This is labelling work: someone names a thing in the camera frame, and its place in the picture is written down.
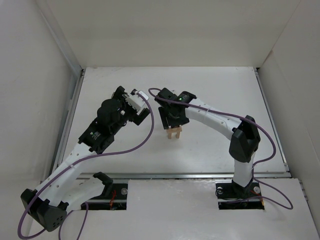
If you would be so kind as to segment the wooden block numbered 55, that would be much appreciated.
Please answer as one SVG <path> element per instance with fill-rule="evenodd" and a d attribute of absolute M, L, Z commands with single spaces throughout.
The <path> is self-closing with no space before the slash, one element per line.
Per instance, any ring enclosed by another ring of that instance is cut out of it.
<path fill-rule="evenodd" d="M 182 126 L 179 127 L 169 127 L 166 132 L 167 133 L 178 133 L 182 131 Z"/>

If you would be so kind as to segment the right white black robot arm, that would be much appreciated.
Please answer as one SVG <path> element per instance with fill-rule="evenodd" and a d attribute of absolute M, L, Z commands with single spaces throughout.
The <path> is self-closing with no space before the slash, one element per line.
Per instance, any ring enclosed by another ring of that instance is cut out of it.
<path fill-rule="evenodd" d="M 238 120 L 236 117 L 217 114 L 217 109 L 187 91 L 176 95 L 163 88 L 154 100 L 160 105 L 158 111 L 167 132 L 194 120 L 225 136 L 230 141 L 228 152 L 234 159 L 231 182 L 233 191 L 239 196 L 250 191 L 253 159 L 261 141 L 258 128 L 252 124 L 255 122 L 254 118 L 247 115 L 244 120 Z"/>

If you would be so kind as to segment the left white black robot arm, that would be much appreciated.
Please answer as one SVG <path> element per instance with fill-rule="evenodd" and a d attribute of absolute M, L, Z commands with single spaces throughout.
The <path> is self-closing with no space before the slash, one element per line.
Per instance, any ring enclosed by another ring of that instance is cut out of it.
<path fill-rule="evenodd" d="M 152 115 L 149 97 L 134 89 L 127 93 L 119 86 L 110 99 L 102 102 L 96 118 L 79 137 L 68 157 L 34 190 L 26 189 L 20 198 L 26 214 L 45 231 L 62 225 L 71 211 L 81 210 L 87 200 L 109 195 L 113 180 L 103 172 L 95 173 L 87 182 L 71 188 L 80 174 L 93 166 L 99 156 L 114 142 L 117 132 L 128 122 L 137 126 Z"/>

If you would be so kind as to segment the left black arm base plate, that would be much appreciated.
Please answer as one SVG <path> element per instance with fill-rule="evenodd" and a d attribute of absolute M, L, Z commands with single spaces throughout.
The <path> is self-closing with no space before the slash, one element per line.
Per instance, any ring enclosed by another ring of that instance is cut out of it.
<path fill-rule="evenodd" d="M 104 187 L 102 193 L 87 200 L 88 203 L 126 203 L 128 197 L 128 182 L 116 181 L 111 187 Z"/>

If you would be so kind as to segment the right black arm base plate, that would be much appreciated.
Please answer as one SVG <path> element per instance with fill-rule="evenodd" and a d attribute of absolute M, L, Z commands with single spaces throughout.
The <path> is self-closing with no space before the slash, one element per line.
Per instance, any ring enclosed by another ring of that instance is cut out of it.
<path fill-rule="evenodd" d="M 248 187 L 241 187 L 233 182 L 218 182 L 215 184 L 215 195 L 220 200 L 235 201 L 261 195 L 261 188 L 257 182 Z"/>

